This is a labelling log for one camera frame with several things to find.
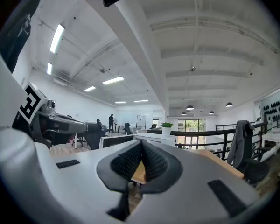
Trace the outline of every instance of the green plant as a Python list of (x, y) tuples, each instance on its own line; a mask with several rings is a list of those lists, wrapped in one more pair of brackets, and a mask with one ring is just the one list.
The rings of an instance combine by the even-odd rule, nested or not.
[(171, 128), (173, 126), (173, 124), (171, 124), (171, 123), (161, 123), (161, 126), (163, 128)]

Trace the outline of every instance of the wooden desk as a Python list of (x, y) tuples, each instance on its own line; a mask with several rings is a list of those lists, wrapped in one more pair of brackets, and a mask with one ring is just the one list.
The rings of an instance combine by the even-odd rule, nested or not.
[[(224, 162), (222, 159), (218, 158), (214, 154), (212, 154), (209, 150), (207, 149), (194, 149), (191, 150), (190, 152), (197, 153), (200, 155), (203, 155), (209, 159), (212, 159), (214, 162), (217, 164), (221, 165), (223, 168), (227, 169), (229, 172), (234, 174), (235, 176), (239, 178), (244, 178), (244, 174), (242, 174), (240, 171), (229, 165), (227, 162)], [(134, 173), (132, 180), (141, 184), (145, 184), (145, 168), (144, 165), (141, 161), (139, 164), (138, 168), (136, 169), (136, 172)]]
[(137, 183), (145, 184), (145, 168), (143, 165), (143, 162), (141, 161), (139, 166), (136, 169), (136, 172), (132, 176), (132, 181), (135, 181)]
[(197, 154), (200, 154), (202, 156), (208, 157), (209, 159), (212, 159), (217, 164), (221, 165), (223, 168), (225, 168), (228, 171), (230, 171), (231, 173), (233, 173), (235, 176), (237, 176), (239, 178), (244, 178), (244, 174), (242, 174), (240, 171), (235, 169), (233, 166), (229, 165), (227, 162), (223, 161), (219, 157), (212, 154), (207, 149), (194, 149), (194, 150), (190, 150), (190, 152), (197, 153)]

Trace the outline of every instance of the black office chair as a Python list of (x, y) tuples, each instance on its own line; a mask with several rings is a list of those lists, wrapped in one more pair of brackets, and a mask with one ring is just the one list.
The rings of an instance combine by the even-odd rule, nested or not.
[(270, 150), (270, 148), (258, 148), (258, 160), (252, 159), (252, 136), (253, 130), (249, 128), (247, 124), (245, 127), (247, 136), (244, 142), (244, 155), (240, 165), (237, 167), (237, 170), (245, 175), (245, 179), (249, 181), (250, 184), (256, 184), (263, 180), (267, 173), (269, 172), (270, 166), (266, 163), (260, 162), (263, 153)]
[(84, 132), (84, 137), (91, 150), (98, 149), (101, 138), (105, 136), (105, 132), (102, 131), (100, 124), (87, 123), (87, 131)]
[(128, 134), (128, 135), (132, 134), (129, 123), (125, 123), (125, 128), (123, 130), (126, 131), (126, 134)]

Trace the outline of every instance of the potted plant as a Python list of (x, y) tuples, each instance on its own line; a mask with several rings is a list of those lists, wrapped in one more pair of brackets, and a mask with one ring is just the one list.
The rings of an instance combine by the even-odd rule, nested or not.
[(173, 126), (173, 124), (171, 124), (171, 123), (161, 123), (161, 126), (162, 126), (163, 137), (169, 137), (170, 133), (171, 133), (171, 127)]

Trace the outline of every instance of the gray jacket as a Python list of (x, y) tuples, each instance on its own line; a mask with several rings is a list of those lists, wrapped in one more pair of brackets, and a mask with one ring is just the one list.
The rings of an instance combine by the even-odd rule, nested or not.
[(244, 155), (244, 147), (245, 147), (245, 138), (247, 136), (246, 133), (246, 124), (249, 125), (249, 127), (254, 130), (254, 127), (250, 125), (249, 121), (247, 120), (239, 120), (237, 122), (237, 128), (233, 135), (231, 148), (227, 157), (227, 163), (231, 165), (233, 160), (233, 167), (237, 168)]

